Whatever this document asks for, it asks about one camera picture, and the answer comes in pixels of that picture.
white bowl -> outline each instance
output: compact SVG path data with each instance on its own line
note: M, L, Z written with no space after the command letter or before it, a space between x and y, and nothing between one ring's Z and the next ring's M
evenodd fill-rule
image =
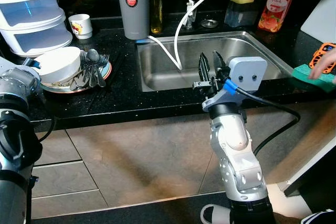
M34 68L42 83L54 83L74 75L80 67L80 49L78 47L58 48L35 58L40 69Z

oil bottle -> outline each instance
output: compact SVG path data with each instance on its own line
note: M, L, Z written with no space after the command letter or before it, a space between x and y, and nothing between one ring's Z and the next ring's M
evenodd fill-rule
M150 0L150 24L151 32L162 32L162 0Z

white plastic drawer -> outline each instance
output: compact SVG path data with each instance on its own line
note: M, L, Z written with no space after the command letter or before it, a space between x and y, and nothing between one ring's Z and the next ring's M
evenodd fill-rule
M23 30L46 26L62 19L56 0L29 0L0 4L0 29Z
M42 31L15 34L15 31L0 30L11 51L23 57L37 57L47 51L65 47L72 41L72 34L60 24Z

green sponge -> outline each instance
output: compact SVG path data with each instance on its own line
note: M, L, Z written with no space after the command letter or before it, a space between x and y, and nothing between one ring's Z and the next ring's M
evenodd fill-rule
M299 79L300 81L304 81L310 84L313 84L321 89L323 89L325 92L329 93L333 89L336 88L336 85L332 83L332 80L335 78L333 74L322 74L319 79L317 80L311 80L308 79L308 75L310 74L311 69L308 67L307 64L300 65L296 68L294 68L294 71L292 73L292 76L296 79Z

cabinet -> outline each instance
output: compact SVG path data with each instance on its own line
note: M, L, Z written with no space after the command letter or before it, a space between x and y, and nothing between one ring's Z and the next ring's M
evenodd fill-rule
M335 136L334 100L290 107L301 121L257 156L268 184L285 181ZM291 120L269 107L246 112L253 147ZM71 139L53 132L33 170L33 218L225 190L209 123L198 114L66 130Z
M39 177L32 191L34 219L107 206L65 131L54 131L43 141L43 153L32 174Z

